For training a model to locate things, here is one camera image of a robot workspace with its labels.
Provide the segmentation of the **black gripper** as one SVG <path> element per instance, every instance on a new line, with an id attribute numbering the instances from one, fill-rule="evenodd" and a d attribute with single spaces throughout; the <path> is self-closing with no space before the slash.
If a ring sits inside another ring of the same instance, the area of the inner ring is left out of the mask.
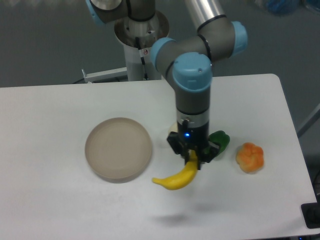
<path id="1" fill-rule="evenodd" d="M 202 163 L 210 163 L 211 160 L 203 153 L 208 146 L 209 140 L 209 123 L 199 127 L 190 127 L 190 121 L 185 119 L 182 123 L 177 124 L 178 132 L 168 134 L 167 142 L 175 154 L 184 159 L 186 165 L 190 159 L 190 151 L 195 151 L 197 157 L 197 170 L 200 171 Z"/>

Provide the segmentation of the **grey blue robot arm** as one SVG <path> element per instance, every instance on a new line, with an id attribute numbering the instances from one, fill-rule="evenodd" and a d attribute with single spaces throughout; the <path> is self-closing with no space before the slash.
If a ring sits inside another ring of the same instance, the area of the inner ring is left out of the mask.
<path id="1" fill-rule="evenodd" d="M 177 132 L 167 141 L 172 150 L 196 166 L 209 163 L 226 149 L 210 139 L 210 87 L 213 64 L 243 52 L 248 45 L 245 27 L 228 20 L 217 0 L 187 0 L 185 5 L 196 28 L 194 37 L 176 41 L 153 0 L 88 0 L 97 24 L 114 22 L 114 33 L 124 50 L 129 81 L 163 77 L 173 88 Z"/>

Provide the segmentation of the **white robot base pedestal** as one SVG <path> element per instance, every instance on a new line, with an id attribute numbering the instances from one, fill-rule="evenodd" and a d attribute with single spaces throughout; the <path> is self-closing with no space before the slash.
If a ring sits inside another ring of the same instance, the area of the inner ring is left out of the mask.
<path id="1" fill-rule="evenodd" d="M 159 80 L 161 74 L 151 60 L 153 44 L 169 35 L 169 22 L 156 11 L 147 21 L 134 21 L 124 17 L 115 21 L 114 32 L 122 44 L 128 81 Z"/>

